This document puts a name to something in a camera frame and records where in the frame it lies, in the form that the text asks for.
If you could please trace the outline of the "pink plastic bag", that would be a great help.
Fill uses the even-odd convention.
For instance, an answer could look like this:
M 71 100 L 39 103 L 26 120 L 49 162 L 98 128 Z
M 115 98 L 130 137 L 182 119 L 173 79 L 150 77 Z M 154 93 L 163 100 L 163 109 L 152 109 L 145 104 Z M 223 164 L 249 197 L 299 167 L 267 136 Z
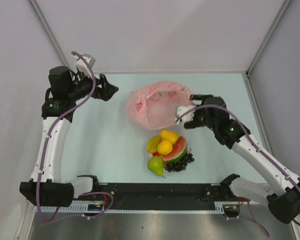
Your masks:
M 160 81 L 129 94 L 126 114 L 131 122 L 146 130 L 158 130 L 175 124 L 177 107 L 192 105 L 191 89 L 175 81 Z

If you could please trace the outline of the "yellow fake mango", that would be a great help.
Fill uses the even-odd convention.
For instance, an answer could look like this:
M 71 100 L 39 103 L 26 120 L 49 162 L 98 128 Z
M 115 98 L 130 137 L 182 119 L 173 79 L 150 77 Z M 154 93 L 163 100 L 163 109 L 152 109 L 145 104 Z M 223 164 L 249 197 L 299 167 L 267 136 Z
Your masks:
M 170 141 L 174 145 L 178 141 L 180 135 L 174 131 L 162 129 L 160 132 L 160 137 L 163 140 Z

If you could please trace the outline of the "fake watermelon slice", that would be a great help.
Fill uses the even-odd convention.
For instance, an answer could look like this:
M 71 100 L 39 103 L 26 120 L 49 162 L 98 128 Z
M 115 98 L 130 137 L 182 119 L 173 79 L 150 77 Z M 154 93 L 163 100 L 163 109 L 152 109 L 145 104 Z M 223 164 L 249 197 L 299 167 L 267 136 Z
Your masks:
M 180 136 L 176 143 L 173 145 L 172 151 L 163 156 L 163 161 L 167 163 L 176 163 L 180 161 L 188 152 L 188 143 L 183 136 Z

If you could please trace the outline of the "yellow fake pear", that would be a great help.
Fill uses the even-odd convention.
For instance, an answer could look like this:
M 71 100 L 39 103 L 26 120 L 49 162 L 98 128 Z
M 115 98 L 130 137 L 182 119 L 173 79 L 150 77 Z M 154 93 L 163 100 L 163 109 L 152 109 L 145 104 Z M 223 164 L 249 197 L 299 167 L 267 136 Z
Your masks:
M 173 150 L 173 144 L 171 141 L 162 139 L 157 145 L 157 152 L 161 155 L 167 156 Z

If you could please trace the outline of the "yellow fake starfruit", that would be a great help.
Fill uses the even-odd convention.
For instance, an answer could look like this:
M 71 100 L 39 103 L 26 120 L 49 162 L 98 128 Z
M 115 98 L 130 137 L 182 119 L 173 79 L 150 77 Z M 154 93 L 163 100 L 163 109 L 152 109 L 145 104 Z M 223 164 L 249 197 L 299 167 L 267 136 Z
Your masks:
M 151 137 L 146 145 L 147 152 L 149 152 L 151 154 L 157 152 L 157 148 L 158 148 L 158 145 L 161 142 L 161 140 L 162 139 L 159 135 L 155 135 L 155 136 Z

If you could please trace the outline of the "black fake grapes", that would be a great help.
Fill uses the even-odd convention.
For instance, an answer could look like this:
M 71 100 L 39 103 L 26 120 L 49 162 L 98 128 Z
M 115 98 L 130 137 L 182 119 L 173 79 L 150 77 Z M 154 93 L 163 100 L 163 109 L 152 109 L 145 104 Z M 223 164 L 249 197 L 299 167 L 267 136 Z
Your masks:
M 190 149 L 179 161 L 165 164 L 164 171 L 167 173 L 178 173 L 185 171 L 187 166 L 194 161 L 195 158 L 193 157 L 192 149 Z

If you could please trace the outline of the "red orange fake mango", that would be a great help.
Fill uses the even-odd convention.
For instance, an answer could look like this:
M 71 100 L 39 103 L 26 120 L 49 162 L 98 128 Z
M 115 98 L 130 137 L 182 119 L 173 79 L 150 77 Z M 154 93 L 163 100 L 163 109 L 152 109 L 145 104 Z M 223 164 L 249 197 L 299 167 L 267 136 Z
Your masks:
M 153 157 L 157 156 L 157 157 L 160 157 L 160 158 L 162 158 L 162 159 L 164 159 L 164 158 L 166 157 L 165 155 L 162 155 L 162 154 L 160 154 L 159 152 L 154 152 L 154 153 L 152 154 L 152 156 L 153 156 Z

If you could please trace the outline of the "small green fake fruit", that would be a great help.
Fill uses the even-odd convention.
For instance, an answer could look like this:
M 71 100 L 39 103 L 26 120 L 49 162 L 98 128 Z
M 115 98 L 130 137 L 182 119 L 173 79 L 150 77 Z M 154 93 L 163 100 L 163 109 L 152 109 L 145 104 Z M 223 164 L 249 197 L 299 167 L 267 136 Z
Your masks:
M 149 158 L 147 161 L 147 168 L 157 176 L 165 178 L 164 176 L 165 165 L 161 157 L 152 156 L 151 158 Z

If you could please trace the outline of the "white paper plate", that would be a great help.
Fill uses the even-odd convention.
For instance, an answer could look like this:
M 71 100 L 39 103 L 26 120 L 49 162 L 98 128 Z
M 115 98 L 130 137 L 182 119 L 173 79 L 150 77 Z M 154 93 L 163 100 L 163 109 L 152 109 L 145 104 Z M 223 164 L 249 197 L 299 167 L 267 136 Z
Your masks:
M 147 168 L 159 177 L 185 171 L 187 166 L 195 161 L 191 149 L 188 150 L 186 139 L 182 136 L 173 145 L 168 155 L 146 152 L 146 159 Z

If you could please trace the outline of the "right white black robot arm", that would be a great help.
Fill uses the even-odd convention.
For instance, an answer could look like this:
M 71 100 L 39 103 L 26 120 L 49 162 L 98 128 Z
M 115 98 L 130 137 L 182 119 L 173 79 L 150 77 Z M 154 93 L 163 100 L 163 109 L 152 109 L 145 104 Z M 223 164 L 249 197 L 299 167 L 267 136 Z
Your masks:
M 300 176 L 263 148 L 221 97 L 193 94 L 190 98 L 201 104 L 179 106 L 176 122 L 182 122 L 185 129 L 209 128 L 221 145 L 245 159 L 266 181 L 263 185 L 232 174 L 224 179 L 227 184 L 220 188 L 221 196 L 227 201 L 243 197 L 268 207 L 284 224 L 296 223 L 300 215 Z

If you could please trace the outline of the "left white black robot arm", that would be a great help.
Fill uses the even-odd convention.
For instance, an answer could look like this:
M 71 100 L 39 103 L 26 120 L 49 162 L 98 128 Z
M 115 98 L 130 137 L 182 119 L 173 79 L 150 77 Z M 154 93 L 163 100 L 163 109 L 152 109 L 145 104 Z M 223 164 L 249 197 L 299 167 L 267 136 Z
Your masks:
M 67 66 L 52 68 L 48 80 L 50 88 L 41 107 L 42 138 L 37 161 L 29 181 L 21 182 L 19 191 L 34 206 L 40 207 L 68 207 L 81 195 L 95 200 L 101 193 L 95 175 L 79 175 L 70 182 L 62 182 L 65 141 L 77 101 L 92 94 L 92 98 L 106 102 L 119 88 L 109 83 L 102 73 L 92 79 Z

